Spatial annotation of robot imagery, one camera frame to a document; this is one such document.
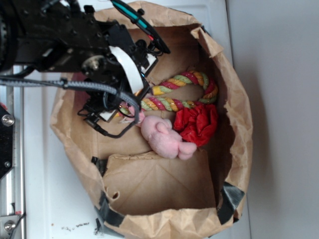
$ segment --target brown paper bag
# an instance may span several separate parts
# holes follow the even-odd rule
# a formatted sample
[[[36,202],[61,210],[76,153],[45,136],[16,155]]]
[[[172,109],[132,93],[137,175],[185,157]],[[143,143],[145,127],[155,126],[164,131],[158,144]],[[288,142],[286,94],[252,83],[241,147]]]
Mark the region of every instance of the brown paper bag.
[[[154,85],[194,68],[214,77],[219,95],[218,128],[210,143],[187,161],[161,158],[138,127],[120,139],[90,128],[77,116],[88,96],[58,90],[51,127],[64,143],[84,188],[104,224],[129,239],[201,239],[239,219],[247,192],[252,158],[252,118],[248,97],[218,45],[193,16],[148,2],[134,2],[166,42],[171,54],[159,58],[147,80]],[[95,13],[100,21],[116,19],[131,29],[134,40],[147,37],[115,9]],[[81,74],[69,74],[79,80]],[[197,86],[170,94],[181,100],[202,96]],[[174,113],[152,112],[174,119]],[[114,119],[100,125],[119,133],[126,125]],[[92,156],[108,159],[102,177]]]

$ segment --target rope toy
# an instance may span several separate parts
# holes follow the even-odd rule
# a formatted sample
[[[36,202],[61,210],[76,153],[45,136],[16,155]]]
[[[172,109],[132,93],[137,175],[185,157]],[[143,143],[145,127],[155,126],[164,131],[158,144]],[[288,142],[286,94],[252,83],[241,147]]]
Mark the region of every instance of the rope toy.
[[[180,87],[187,84],[200,85],[204,89],[204,96],[198,101],[180,101],[168,97],[149,97],[144,98],[141,101],[142,109],[145,111],[170,111],[178,112],[183,108],[194,108],[196,106],[204,104],[212,104],[216,101],[218,87],[213,78],[208,77],[203,72],[187,71],[180,75],[176,75],[173,78],[168,79],[160,83],[158,86],[152,87],[154,96],[160,96],[166,93],[170,93]],[[121,108],[121,112],[128,115],[130,112],[127,108]]]

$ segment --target red crumpled fabric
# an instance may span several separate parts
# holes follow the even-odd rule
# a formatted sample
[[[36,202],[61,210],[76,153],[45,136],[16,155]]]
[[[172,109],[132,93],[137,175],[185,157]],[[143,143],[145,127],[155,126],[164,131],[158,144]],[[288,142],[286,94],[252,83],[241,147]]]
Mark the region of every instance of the red crumpled fabric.
[[[218,114],[215,105],[184,108],[176,113],[174,129],[187,142],[197,147],[207,144],[217,128]]]

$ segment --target stuffed animal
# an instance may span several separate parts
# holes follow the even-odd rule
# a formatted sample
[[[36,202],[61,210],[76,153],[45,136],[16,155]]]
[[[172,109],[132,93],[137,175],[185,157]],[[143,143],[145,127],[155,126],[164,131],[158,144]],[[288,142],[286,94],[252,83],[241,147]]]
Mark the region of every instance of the stuffed animal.
[[[187,160],[196,151],[195,143],[183,142],[182,137],[172,129],[168,119],[147,116],[141,123],[141,132],[152,150],[164,158]]]

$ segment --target teal cable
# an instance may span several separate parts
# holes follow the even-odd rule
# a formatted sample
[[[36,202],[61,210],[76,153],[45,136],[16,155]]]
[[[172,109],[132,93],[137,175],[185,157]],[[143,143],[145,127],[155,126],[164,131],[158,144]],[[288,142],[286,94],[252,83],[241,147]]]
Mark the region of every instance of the teal cable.
[[[138,17],[133,14],[132,12],[130,12],[129,10],[127,10],[124,6],[120,5],[117,2],[112,1],[112,3],[117,6],[119,9],[121,9],[123,12],[125,12],[125,14],[127,14],[128,16],[130,16],[131,18],[133,18],[134,20],[137,20]],[[147,28],[147,25],[142,21],[142,20],[138,20],[138,24],[140,24],[143,28]]]

